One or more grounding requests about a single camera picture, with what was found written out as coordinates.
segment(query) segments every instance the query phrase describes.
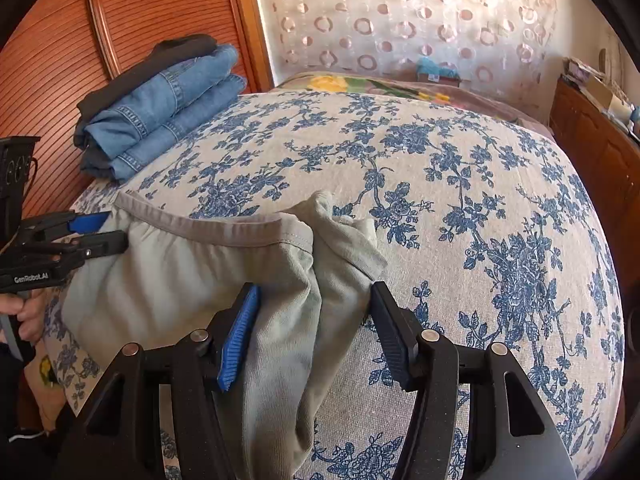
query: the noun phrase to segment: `stack of folded jeans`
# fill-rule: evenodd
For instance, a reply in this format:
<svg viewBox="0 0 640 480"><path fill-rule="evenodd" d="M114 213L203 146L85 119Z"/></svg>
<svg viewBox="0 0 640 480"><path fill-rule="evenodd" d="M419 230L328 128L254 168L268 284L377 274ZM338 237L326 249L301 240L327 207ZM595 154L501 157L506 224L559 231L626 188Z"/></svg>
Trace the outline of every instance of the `stack of folded jeans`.
<svg viewBox="0 0 640 480"><path fill-rule="evenodd" d="M129 180L238 97L246 81L230 74L237 60L234 47L216 46L207 56L162 70L89 120L81 118L74 136L84 150L80 169Z"/></svg>

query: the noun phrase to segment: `bed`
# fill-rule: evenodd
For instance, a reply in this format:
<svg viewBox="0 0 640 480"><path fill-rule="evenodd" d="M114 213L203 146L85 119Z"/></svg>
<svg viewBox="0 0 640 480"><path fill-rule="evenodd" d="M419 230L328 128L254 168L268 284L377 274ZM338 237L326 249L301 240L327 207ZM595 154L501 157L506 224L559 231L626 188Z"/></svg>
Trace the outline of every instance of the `bed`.
<svg viewBox="0 0 640 480"><path fill-rule="evenodd" d="M273 212L331 191L335 215L376 221L384 279L400 306L457 344L505 343L578 478L601 460L622 387L620 297L590 199L551 139L435 102L277 90L241 96L122 189L201 219ZM117 190L96 181L74 208L108 209ZM45 343L77 413L101 370L63 325L57 298ZM364 319L296 478L391 478L413 402ZM464 465L464 388L458 405L451 479ZM166 472L179 478L171 433L162 432Z"/></svg>

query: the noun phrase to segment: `box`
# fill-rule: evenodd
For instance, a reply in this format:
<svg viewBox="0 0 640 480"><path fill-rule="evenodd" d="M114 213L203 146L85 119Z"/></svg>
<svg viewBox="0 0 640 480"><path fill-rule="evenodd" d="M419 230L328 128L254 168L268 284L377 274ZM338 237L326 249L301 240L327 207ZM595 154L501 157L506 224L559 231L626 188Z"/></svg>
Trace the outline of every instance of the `box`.
<svg viewBox="0 0 640 480"><path fill-rule="evenodd" d="M602 108L608 110L611 115L627 124L631 118L632 109L615 95L602 81L591 74L585 84L585 89L589 92Z"/></svg>

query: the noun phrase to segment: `wooden wardrobe door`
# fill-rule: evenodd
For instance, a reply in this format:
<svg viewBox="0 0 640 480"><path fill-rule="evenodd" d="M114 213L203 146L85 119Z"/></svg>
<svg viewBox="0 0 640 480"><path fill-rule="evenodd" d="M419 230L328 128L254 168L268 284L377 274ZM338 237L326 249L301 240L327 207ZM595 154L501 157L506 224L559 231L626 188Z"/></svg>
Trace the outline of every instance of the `wooden wardrobe door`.
<svg viewBox="0 0 640 480"><path fill-rule="evenodd" d="M91 182L72 142L76 103L106 83L85 0L38 0L0 52L0 137L42 138L23 217L68 209Z"/></svg>
<svg viewBox="0 0 640 480"><path fill-rule="evenodd" d="M239 60L233 72L257 91L236 0L99 0L121 70L146 57L159 41L203 32L231 43Z"/></svg>

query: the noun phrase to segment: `floral blanket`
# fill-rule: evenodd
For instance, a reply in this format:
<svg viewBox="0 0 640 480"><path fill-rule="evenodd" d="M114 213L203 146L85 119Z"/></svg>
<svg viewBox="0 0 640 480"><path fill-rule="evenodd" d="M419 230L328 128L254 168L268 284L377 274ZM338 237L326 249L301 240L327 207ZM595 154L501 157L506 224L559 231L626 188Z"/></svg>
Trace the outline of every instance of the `floral blanket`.
<svg viewBox="0 0 640 480"><path fill-rule="evenodd" d="M336 215L375 219L398 303L457 344L505 343L556 421L578 477L598 465L622 384L618 285L580 178L545 137L417 100L277 91L242 96L124 189L192 218L273 212L330 190ZM106 209L116 191L95 182L76 209ZM77 412L100 370L60 308L54 300L47 311L46 345ZM414 398L392 381L364 319L296 478L389 479ZM465 456L462 387L458 406L452 479ZM162 440L168 476L178 478L170 431Z"/></svg>

